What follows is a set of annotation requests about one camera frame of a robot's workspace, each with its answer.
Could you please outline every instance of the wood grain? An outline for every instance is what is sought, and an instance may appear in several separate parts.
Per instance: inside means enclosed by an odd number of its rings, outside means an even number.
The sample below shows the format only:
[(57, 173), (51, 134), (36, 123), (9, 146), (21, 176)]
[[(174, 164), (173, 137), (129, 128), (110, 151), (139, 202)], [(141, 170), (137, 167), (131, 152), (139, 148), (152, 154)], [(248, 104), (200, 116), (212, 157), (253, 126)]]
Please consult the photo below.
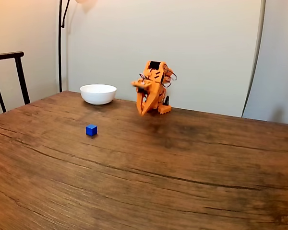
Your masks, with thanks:
[(28, 229), (288, 230), (288, 125), (73, 92), (1, 114), (0, 230)]

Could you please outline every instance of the orange robot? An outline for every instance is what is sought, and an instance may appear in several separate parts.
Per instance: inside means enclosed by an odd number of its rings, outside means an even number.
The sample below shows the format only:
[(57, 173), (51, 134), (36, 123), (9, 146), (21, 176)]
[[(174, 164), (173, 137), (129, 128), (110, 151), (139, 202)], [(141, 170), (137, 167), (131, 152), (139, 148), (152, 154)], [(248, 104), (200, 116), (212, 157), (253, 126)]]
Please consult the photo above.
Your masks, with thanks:
[(161, 114), (170, 112), (172, 107), (168, 104), (166, 88), (170, 86), (171, 80), (177, 79), (173, 71), (165, 62), (148, 61), (140, 76), (139, 80), (131, 82), (137, 88), (136, 106), (140, 115), (151, 109), (157, 109)]

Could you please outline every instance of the white wall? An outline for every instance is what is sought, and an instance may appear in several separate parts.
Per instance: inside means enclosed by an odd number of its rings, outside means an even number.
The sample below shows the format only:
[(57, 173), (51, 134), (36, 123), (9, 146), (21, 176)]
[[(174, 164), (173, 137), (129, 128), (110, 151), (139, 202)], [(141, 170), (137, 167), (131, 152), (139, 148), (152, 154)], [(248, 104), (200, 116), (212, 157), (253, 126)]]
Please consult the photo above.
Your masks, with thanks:
[[(22, 63), (31, 101), (55, 94), (58, 89), (58, 2), (0, 0), (0, 53), (24, 52)], [(0, 61), (0, 90), (7, 110), (24, 104), (14, 59)]]
[(288, 123), (288, 0), (266, 1), (257, 68), (244, 117)]
[(260, 0), (71, 1), (68, 81), (117, 86), (136, 100), (130, 82), (148, 60), (178, 75), (174, 107), (241, 116), (252, 71)]

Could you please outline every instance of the blue cube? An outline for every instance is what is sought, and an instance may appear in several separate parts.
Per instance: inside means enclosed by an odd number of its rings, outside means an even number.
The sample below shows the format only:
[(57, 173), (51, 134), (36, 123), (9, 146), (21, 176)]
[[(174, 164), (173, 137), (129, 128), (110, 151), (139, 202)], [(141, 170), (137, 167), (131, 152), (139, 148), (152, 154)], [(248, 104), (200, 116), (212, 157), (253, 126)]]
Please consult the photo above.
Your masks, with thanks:
[(86, 127), (86, 134), (89, 136), (94, 136), (97, 134), (97, 126), (89, 125)]

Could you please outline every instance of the chair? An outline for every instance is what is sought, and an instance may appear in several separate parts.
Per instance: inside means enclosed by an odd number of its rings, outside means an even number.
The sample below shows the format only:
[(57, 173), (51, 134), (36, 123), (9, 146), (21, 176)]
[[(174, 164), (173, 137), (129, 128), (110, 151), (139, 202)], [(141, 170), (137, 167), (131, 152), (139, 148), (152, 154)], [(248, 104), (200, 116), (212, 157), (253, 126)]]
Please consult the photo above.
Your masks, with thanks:
[[(23, 56), (24, 56), (24, 52), (21, 52), (21, 51), (13, 52), (13, 53), (0, 54), (0, 60), (6, 60), (6, 59), (10, 59), (10, 58), (15, 59), (19, 83), (20, 83), (20, 88), (21, 88), (23, 98), (24, 98), (24, 104), (29, 104), (30, 98), (29, 98), (28, 89), (27, 89), (27, 86), (26, 86), (26, 83), (24, 80), (23, 66), (21, 64), (21, 57), (23, 57)], [(5, 109), (5, 105), (3, 102), (1, 92), (0, 92), (0, 105), (1, 105), (2, 111), (5, 113), (6, 109)]]

